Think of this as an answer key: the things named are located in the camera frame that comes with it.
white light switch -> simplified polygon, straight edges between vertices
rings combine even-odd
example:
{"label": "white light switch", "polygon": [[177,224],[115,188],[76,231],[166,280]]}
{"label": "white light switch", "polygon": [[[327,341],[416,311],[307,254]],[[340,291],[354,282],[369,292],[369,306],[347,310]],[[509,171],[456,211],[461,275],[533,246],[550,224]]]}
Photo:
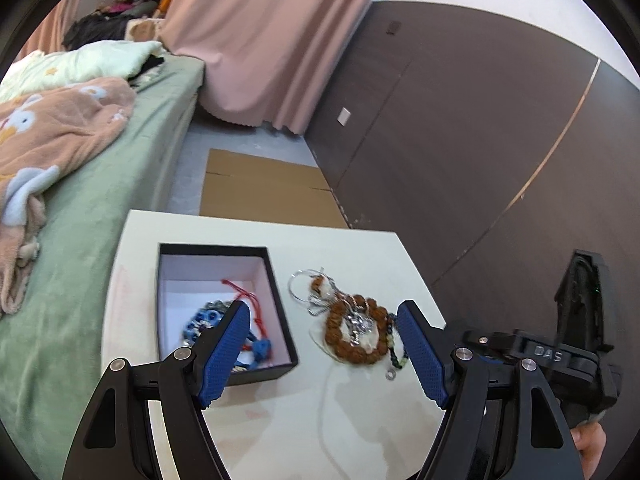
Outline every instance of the white light switch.
{"label": "white light switch", "polygon": [[351,112],[348,111],[347,108],[343,108],[338,114],[338,122],[344,126],[349,120],[349,117],[351,117]]}

white table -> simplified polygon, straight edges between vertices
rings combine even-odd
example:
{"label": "white table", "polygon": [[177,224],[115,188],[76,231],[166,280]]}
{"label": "white table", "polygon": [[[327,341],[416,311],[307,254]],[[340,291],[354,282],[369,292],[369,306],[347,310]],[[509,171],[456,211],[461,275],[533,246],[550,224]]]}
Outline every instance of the white table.
{"label": "white table", "polygon": [[[156,265],[160,242],[266,246],[300,364],[275,381],[226,388],[204,412],[234,480],[405,480],[421,468],[443,412],[410,364],[385,379],[372,367],[337,363],[313,342],[316,318],[290,297],[299,269],[324,267],[338,287],[395,311],[415,300],[433,326],[444,320],[393,233],[131,211],[113,264],[102,338],[102,369],[116,357],[158,360]],[[159,402],[150,403],[165,480],[177,479]]]}

screw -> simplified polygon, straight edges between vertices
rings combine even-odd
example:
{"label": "screw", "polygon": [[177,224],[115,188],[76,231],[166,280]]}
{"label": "screw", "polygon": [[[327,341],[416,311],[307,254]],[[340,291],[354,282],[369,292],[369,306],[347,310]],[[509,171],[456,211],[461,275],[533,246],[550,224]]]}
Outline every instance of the screw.
{"label": "screw", "polygon": [[183,361],[184,359],[187,359],[190,355],[191,355],[191,349],[187,348],[186,346],[178,348],[174,352],[174,357],[178,359],[178,361]]}
{"label": "screw", "polygon": [[114,372],[119,372],[124,368],[124,365],[125,365],[124,359],[120,359],[118,357],[117,359],[114,359],[113,361],[111,361],[109,368],[111,368],[111,370],[113,370]]}
{"label": "screw", "polygon": [[526,359],[523,359],[521,364],[522,367],[528,372],[532,372],[533,370],[538,368],[536,362],[533,359],[529,359],[528,357]]}
{"label": "screw", "polygon": [[469,361],[474,356],[474,353],[469,348],[458,348],[456,350],[456,357],[461,361]]}

gray floor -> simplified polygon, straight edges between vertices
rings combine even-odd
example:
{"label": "gray floor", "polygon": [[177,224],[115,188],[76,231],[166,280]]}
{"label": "gray floor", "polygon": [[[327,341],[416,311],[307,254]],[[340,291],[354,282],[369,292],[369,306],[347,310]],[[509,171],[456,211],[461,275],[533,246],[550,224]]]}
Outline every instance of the gray floor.
{"label": "gray floor", "polygon": [[166,211],[197,215],[209,150],[229,150],[316,166],[302,137],[268,128],[249,128],[219,121],[197,110],[184,138]]}

black box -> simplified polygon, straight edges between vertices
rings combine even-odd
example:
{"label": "black box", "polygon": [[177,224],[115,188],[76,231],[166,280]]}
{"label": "black box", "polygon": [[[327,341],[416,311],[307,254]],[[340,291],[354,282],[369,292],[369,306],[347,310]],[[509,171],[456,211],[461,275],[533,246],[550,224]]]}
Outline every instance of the black box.
{"label": "black box", "polygon": [[[254,370],[232,373],[227,386],[269,381],[289,372],[298,364],[298,353],[266,247],[160,244],[156,276],[160,359],[184,345],[182,331],[186,323],[207,301],[235,298],[236,291],[223,284],[224,279],[257,296],[271,341],[271,358]],[[251,302],[243,301],[252,310],[252,332],[258,335]]]}

